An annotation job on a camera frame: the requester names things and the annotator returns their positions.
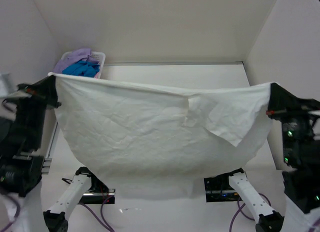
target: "blue cloth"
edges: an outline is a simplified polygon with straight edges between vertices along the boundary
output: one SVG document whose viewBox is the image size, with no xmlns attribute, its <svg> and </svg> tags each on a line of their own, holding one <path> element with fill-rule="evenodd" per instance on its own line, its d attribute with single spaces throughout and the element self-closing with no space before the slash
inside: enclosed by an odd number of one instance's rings
<svg viewBox="0 0 320 232">
<path fill-rule="evenodd" d="M 99 72 L 100 65 L 91 63 L 89 61 L 78 61 L 64 69 L 62 74 L 70 76 L 84 76 L 84 77 L 95 77 Z"/>
</svg>

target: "white wall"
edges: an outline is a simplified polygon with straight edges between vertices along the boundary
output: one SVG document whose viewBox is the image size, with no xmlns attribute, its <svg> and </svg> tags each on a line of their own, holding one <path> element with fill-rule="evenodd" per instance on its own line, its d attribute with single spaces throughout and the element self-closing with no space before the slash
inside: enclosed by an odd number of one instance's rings
<svg viewBox="0 0 320 232">
<path fill-rule="evenodd" d="M 243 61 L 276 0 L 34 0 L 64 51 L 106 62 Z"/>
<path fill-rule="evenodd" d="M 244 67 L 251 85 L 274 81 L 320 101 L 320 2 L 277 0 Z M 277 168 L 286 169 L 279 122 L 268 141 Z"/>
<path fill-rule="evenodd" d="M 14 83 L 44 78 L 62 52 L 33 0 L 0 0 L 0 72 L 11 72 Z M 43 148 L 48 146 L 53 113 L 47 113 Z M 0 229 L 7 221 L 0 204 Z"/>
</svg>

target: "white towel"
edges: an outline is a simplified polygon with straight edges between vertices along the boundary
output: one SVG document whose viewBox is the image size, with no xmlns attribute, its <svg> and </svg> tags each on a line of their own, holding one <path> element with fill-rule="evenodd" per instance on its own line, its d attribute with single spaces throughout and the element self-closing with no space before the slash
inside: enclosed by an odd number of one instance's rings
<svg viewBox="0 0 320 232">
<path fill-rule="evenodd" d="M 111 188 L 177 186 L 239 169 L 271 129 L 269 83 L 201 90 L 55 76 L 63 135 Z"/>
</svg>

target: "plastic basket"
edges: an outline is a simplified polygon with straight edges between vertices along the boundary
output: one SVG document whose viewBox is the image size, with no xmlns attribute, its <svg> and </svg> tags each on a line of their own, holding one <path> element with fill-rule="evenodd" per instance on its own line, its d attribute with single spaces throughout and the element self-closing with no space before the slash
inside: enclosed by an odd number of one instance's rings
<svg viewBox="0 0 320 232">
<path fill-rule="evenodd" d="M 67 55 L 69 55 L 71 53 L 71 51 L 69 52 L 65 52 L 62 57 L 61 57 L 61 60 L 64 60 Z M 105 63 L 105 59 L 106 59 L 106 55 L 105 53 L 102 53 L 102 52 L 95 52 L 95 51 L 92 51 L 91 52 L 91 57 L 97 61 L 99 61 L 99 65 L 100 65 L 100 70 L 99 72 L 94 76 L 96 79 L 100 79 L 101 77 L 101 73 L 102 73 L 102 70 L 104 68 L 104 63 Z"/>
</svg>

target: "purple cloth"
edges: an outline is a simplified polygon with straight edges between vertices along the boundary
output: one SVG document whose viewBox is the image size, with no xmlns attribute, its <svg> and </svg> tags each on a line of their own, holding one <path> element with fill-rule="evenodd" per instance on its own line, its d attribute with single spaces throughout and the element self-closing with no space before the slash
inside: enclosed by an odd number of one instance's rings
<svg viewBox="0 0 320 232">
<path fill-rule="evenodd" d="M 98 61 L 94 58 L 91 58 L 91 49 L 90 48 L 81 48 L 77 49 L 66 56 L 64 60 L 59 60 L 55 65 L 53 72 L 61 74 L 63 70 L 69 66 L 77 63 L 78 61 L 88 61 L 92 64 L 98 64 Z"/>
</svg>

